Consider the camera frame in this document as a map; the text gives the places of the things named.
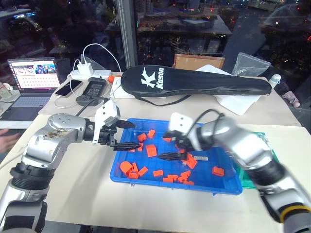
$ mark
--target laptop keyboard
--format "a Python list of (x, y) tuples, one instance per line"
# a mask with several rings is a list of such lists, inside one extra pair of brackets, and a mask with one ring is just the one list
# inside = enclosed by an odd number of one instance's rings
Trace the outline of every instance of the laptop keyboard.
[(12, 107), (44, 107), (50, 97), (20, 97)]

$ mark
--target clear plastic bag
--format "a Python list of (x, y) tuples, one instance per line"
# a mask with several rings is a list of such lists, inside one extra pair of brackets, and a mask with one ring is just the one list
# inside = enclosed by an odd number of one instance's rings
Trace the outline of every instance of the clear plastic bag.
[(266, 71), (270, 65), (270, 62), (240, 52), (231, 74), (237, 76), (258, 76)]

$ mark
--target blue plastic tray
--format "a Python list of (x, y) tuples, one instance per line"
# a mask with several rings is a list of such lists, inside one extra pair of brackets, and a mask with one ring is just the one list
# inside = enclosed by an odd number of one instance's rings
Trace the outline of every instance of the blue plastic tray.
[[(145, 146), (154, 144), (157, 148), (157, 154), (164, 152), (177, 151), (174, 142), (168, 143), (162, 139), (163, 134), (168, 129), (168, 121), (160, 120), (146, 120), (146, 119), (128, 119), (128, 121), (136, 125), (132, 129), (124, 129), (121, 142), (132, 141), (138, 142), (137, 136), (142, 133), (148, 133), (150, 129), (156, 131), (153, 139), (147, 139), (143, 143), (143, 151), (118, 151), (113, 162), (113, 166), (110, 172), (110, 178), (115, 182), (123, 182), (130, 184), (145, 184), (152, 186), (162, 186), (169, 188), (182, 188), (190, 190), (200, 190), (212, 192), (213, 194), (232, 194), (238, 195), (242, 192), (242, 185), (239, 179), (238, 173), (235, 171), (231, 159), (226, 155), (225, 151), (220, 147), (212, 148), (208, 151), (192, 151), (193, 156), (207, 157), (208, 161), (198, 160), (198, 163), (194, 169), (190, 169), (184, 165), (180, 160), (165, 161), (158, 157), (148, 158)], [(127, 178), (120, 169), (120, 164), (123, 161), (130, 163), (136, 162), (138, 169), (142, 169), (144, 166), (148, 168), (148, 172), (145, 173), (139, 179)], [(214, 166), (221, 167), (225, 170), (223, 177), (218, 177), (212, 174), (212, 168)], [(162, 169), (163, 176), (154, 177), (153, 171)], [(165, 183), (162, 181), (163, 177), (167, 177), (168, 174), (176, 174), (180, 176), (181, 172), (190, 170), (191, 176), (189, 181), (193, 181), (194, 185), (187, 185), (178, 182)]]

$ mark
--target smartphone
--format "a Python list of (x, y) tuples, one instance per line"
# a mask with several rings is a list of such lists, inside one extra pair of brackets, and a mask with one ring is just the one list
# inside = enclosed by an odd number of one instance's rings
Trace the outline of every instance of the smartphone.
[[(82, 81), (80, 80), (71, 80), (71, 88), (73, 91), (78, 89), (78, 87), (82, 84)], [(55, 92), (55, 95), (62, 96), (64, 98), (67, 98), (72, 94), (70, 89), (70, 81), (65, 84), (62, 88), (60, 88), (58, 91)]]

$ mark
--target orange plastic piece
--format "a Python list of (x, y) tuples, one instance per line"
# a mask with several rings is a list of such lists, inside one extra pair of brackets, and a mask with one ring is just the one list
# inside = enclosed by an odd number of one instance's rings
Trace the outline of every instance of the orange plastic piece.
[(143, 142), (144, 140), (147, 139), (147, 135), (145, 133), (142, 133), (142, 134), (138, 135), (137, 138), (138, 138), (139, 142)]
[(124, 161), (120, 165), (121, 171), (128, 176), (128, 174), (133, 170), (133, 166), (128, 162)]
[(172, 141), (172, 138), (171, 137), (164, 137), (162, 138), (164, 141), (166, 142), (171, 142)]
[(128, 174), (128, 178), (130, 179), (138, 179), (138, 177), (139, 177), (138, 173), (131, 172), (130, 174)]
[(115, 76), (110, 75), (110, 76), (108, 77), (108, 81), (109, 81), (110, 83), (113, 83), (114, 80), (115, 80)]
[(155, 131), (155, 130), (149, 130), (149, 133), (147, 134), (147, 135), (148, 135), (148, 138), (153, 139), (153, 138), (154, 138), (154, 136), (155, 136), (155, 133), (156, 133), (156, 131)]
[(163, 182), (173, 183), (173, 178), (166, 178), (166, 177), (163, 177)]
[(184, 181), (184, 184), (194, 185), (193, 181)]
[(184, 177), (189, 177), (191, 175), (191, 171), (182, 172), (182, 173), (180, 173), (180, 175), (184, 176)]
[(140, 147), (138, 147), (137, 150), (138, 150), (139, 152), (142, 152), (142, 147), (143, 147), (144, 144), (143, 144), (142, 142), (140, 142), (139, 144), (140, 144)]
[(156, 146), (154, 144), (146, 146), (147, 155), (148, 157), (155, 157), (156, 156)]
[(172, 178), (174, 181), (177, 180), (178, 175), (167, 175), (168, 178)]
[(188, 165), (191, 169), (194, 169), (198, 161), (193, 158), (193, 156), (190, 153), (187, 153), (187, 160), (182, 160), (185, 164)]
[(154, 171), (154, 177), (163, 176), (163, 170)]
[(224, 176), (225, 175), (225, 170), (223, 170), (220, 167), (213, 167), (212, 173), (216, 176)]
[(143, 176), (147, 171), (148, 171), (148, 168), (144, 166), (141, 170), (139, 170), (138, 174), (139, 176)]
[(133, 171), (138, 172), (138, 167), (137, 167), (136, 163), (132, 163), (132, 165), (133, 165)]
[(186, 181), (186, 180), (188, 179), (188, 177), (180, 176), (180, 177), (178, 177), (177, 179), (178, 179), (179, 182), (182, 183), (182, 182)]

